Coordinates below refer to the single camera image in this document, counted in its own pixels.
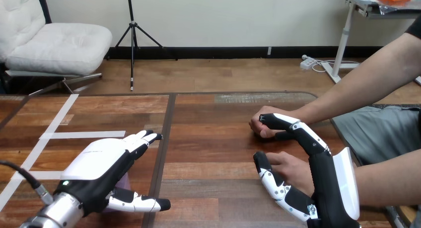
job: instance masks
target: forearm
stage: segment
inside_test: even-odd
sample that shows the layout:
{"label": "forearm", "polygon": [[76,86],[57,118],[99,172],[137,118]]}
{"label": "forearm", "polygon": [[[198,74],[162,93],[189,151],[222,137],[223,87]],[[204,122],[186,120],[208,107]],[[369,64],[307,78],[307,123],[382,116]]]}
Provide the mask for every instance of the forearm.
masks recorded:
{"label": "forearm", "polygon": [[368,206],[421,204],[421,150],[355,170],[359,201]]}
{"label": "forearm", "polygon": [[421,40],[405,33],[297,110],[306,123],[330,119],[382,99],[421,73]]}

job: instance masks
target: desk leg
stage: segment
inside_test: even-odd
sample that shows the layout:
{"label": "desk leg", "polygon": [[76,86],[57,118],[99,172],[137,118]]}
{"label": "desk leg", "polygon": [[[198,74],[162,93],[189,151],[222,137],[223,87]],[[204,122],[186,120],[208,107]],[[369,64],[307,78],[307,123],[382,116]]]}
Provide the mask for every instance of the desk leg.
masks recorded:
{"label": "desk leg", "polygon": [[344,56],[345,47],[347,46],[348,36],[350,34],[351,23],[352,23],[352,16],[355,11],[355,3],[350,4],[350,9],[348,11],[347,22],[345,23],[345,27],[342,31],[341,41],[339,43],[338,52],[335,58],[335,64],[333,68],[330,66],[329,63],[322,63],[322,67],[326,70],[329,76],[335,83],[338,83],[341,78],[338,76],[339,68],[341,66],[342,57]]}

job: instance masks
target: purple object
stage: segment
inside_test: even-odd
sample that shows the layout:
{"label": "purple object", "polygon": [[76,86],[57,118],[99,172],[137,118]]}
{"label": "purple object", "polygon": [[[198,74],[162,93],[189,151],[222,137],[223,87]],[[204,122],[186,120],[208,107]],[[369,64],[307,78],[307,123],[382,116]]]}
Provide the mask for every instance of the purple object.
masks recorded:
{"label": "purple object", "polygon": [[[129,181],[129,174],[126,173],[124,174],[124,176],[120,179],[120,181],[117,182],[116,187],[119,188],[124,188],[127,190],[131,190],[130,188],[130,181]],[[102,213],[106,213],[106,212],[115,212],[116,210],[114,209],[109,209],[109,208],[105,208]]]}

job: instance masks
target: white robotic hand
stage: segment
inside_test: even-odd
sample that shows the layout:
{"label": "white robotic hand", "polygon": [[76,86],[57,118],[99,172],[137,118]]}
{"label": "white robotic hand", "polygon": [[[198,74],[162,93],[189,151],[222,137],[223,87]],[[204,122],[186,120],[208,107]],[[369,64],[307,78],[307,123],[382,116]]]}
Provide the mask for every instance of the white robotic hand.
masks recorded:
{"label": "white robotic hand", "polygon": [[297,140],[309,156],[315,190],[311,198],[293,186],[285,186],[281,176],[272,172],[263,152],[254,155],[262,183],[276,203],[307,221],[309,228],[358,228],[359,199],[349,148],[332,156],[327,144],[296,118],[262,114],[260,122],[272,130],[285,130],[275,138]]}
{"label": "white robotic hand", "polygon": [[21,228],[71,228],[92,212],[111,208],[126,212],[158,212],[171,208],[167,199],[138,195],[115,187],[149,144],[161,140],[152,130],[124,139],[92,142],[63,171],[54,201],[24,223]]}

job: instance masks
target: white armchair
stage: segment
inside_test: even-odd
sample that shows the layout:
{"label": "white armchair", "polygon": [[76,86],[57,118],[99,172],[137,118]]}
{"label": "white armchair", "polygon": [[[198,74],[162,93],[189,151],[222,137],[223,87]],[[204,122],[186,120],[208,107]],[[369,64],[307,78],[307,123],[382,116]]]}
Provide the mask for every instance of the white armchair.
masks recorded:
{"label": "white armchair", "polygon": [[0,0],[0,64],[9,76],[61,76],[31,95],[102,74],[92,74],[110,48],[105,27],[81,23],[46,24],[39,0]]}

